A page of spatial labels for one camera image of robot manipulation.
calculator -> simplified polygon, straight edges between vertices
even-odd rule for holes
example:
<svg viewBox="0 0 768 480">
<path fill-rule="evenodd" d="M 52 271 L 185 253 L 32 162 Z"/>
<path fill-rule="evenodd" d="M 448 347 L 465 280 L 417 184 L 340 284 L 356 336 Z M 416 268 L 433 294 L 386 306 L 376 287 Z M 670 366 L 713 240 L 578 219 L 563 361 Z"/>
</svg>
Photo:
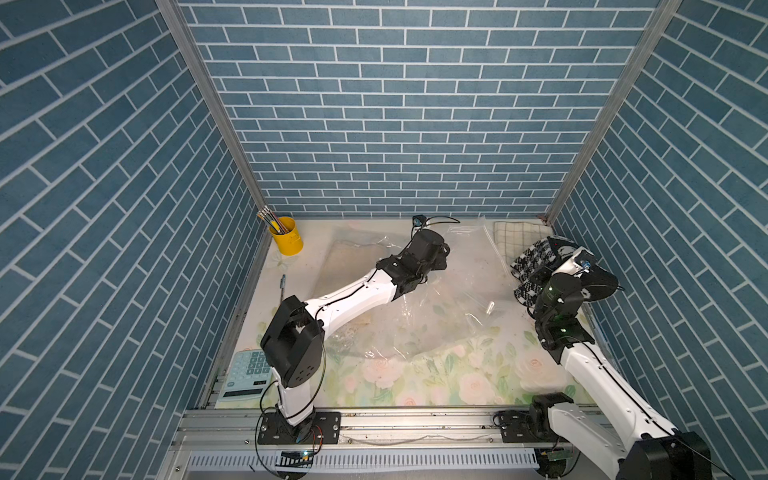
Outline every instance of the calculator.
<svg viewBox="0 0 768 480">
<path fill-rule="evenodd" d="M 258 399 L 271 379 L 272 370 L 266 363 L 263 350 L 235 353 L 219 402 Z"/>
</svg>

metal rail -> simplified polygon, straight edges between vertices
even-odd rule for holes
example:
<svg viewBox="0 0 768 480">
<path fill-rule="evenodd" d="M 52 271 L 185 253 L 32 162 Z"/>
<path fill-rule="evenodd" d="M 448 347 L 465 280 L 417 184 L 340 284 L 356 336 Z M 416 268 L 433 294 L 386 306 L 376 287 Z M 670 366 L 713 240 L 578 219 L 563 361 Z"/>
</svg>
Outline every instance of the metal rail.
<svg viewBox="0 0 768 480">
<path fill-rule="evenodd" d="M 587 169 L 592 155 L 598 149 L 600 142 L 603 141 L 603 137 L 605 137 L 608 128 L 611 126 L 614 118 L 616 118 L 619 109 L 621 109 L 624 99 L 629 95 L 632 85 L 634 85 L 637 77 L 640 76 L 645 62 L 648 61 L 650 54 L 656 48 L 656 44 L 661 40 L 661 35 L 667 29 L 681 2 L 682 0 L 659 1 L 659 5 L 648 20 L 640 41 L 632 50 L 624 70 L 621 71 L 621 75 L 616 80 L 616 85 L 614 85 L 613 90 L 608 95 L 605 106 L 603 106 L 598 117 L 595 119 L 592 130 L 584 139 L 584 143 L 574 159 L 571 170 L 565 175 L 560 191 L 558 191 L 557 196 L 552 201 L 552 205 L 549 206 L 545 214 L 547 225 L 552 225 L 557 220 L 558 215 L 568 201 L 568 197 L 571 196 L 571 192 L 576 188 L 579 178 L 581 178 L 584 170 Z"/>
<path fill-rule="evenodd" d="M 581 406 L 595 422 L 611 428 L 596 406 Z M 339 444 L 324 445 L 323 451 L 356 452 L 371 448 L 378 452 L 425 452 L 433 449 L 455 452 L 482 449 L 549 448 L 551 442 L 504 443 L 493 415 L 503 409 L 527 410 L 528 406 L 359 408 L 318 409 L 341 412 Z M 239 455 L 253 452 L 260 411 L 257 409 L 187 410 L 168 449 L 158 479 L 183 478 L 187 463 L 205 455 Z M 570 443 L 560 442 L 561 446 Z M 259 445 L 266 454 L 284 449 Z"/>
<path fill-rule="evenodd" d="M 243 175 L 243 180 L 253 197 L 253 201 L 256 202 L 257 208 L 263 207 L 266 205 L 264 194 L 256 182 L 256 177 L 253 175 L 253 169 L 248 162 L 243 145 L 240 143 L 240 139 L 237 138 L 230 116 L 227 114 L 227 109 L 224 107 L 224 103 L 221 101 L 221 97 L 219 97 L 214 86 L 214 81 L 211 79 L 205 66 L 203 56 L 197 48 L 197 43 L 192 36 L 189 25 L 187 25 L 187 20 L 184 18 L 181 7 L 176 0 L 157 0 L 156 3 L 160 9 L 160 14 L 163 15 L 163 20 L 168 25 L 170 35 L 176 41 L 176 46 L 179 48 L 181 56 L 184 57 L 184 61 L 190 69 L 200 94 L 203 95 L 203 100 L 208 105 L 208 110 L 210 110 L 216 126 L 219 127 L 221 137 L 232 154 L 237 170 Z"/>
</svg>

black mounting plate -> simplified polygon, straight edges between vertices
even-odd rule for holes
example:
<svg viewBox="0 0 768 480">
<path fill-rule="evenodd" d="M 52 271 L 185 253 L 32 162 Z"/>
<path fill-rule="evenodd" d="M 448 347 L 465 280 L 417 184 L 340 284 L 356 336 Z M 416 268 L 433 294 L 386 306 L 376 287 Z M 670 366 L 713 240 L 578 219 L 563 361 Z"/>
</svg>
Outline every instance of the black mounting plate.
<svg viewBox="0 0 768 480">
<path fill-rule="evenodd" d="M 313 424 L 319 426 L 323 432 L 323 445 L 339 443 L 340 412 L 316 412 Z M 308 435 L 303 441 L 297 442 L 285 427 L 279 413 L 265 413 L 261 420 L 259 445 L 312 445 L 312 440 L 313 436 Z"/>
<path fill-rule="evenodd" d="M 541 442 L 528 426 L 527 410 L 502 410 L 498 413 L 504 443 Z"/>
</svg>

black motor housing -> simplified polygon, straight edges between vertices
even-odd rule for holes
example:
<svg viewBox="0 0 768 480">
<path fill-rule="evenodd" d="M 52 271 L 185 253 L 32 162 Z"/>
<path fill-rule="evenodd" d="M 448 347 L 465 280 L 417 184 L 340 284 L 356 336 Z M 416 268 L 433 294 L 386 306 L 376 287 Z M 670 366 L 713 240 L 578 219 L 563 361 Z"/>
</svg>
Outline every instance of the black motor housing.
<svg viewBox="0 0 768 480">
<path fill-rule="evenodd" d="M 393 300 L 415 290 L 432 270 L 445 270 L 451 249 L 442 235 L 422 228 L 398 255 L 379 260 L 376 268 L 392 277 L 397 286 Z"/>
<path fill-rule="evenodd" d="M 283 300 L 261 339 L 266 362 L 286 387 L 306 382 L 323 359 L 325 330 L 305 306 L 295 295 Z"/>
</svg>

houndstooth fabric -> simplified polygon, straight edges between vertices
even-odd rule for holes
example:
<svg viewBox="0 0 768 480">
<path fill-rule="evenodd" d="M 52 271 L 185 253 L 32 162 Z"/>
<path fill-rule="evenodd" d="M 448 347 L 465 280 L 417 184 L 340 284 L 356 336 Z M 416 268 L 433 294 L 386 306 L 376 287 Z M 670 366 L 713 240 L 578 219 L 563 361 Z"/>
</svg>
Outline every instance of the houndstooth fabric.
<svg viewBox="0 0 768 480">
<path fill-rule="evenodd" d="M 527 307 L 536 304 L 541 285 L 529 281 L 530 276 L 541 266 L 555 269 L 563 264 L 579 246 L 565 237 L 551 235 L 531 245 L 512 262 L 512 275 L 520 280 L 515 289 L 515 298 Z"/>
</svg>

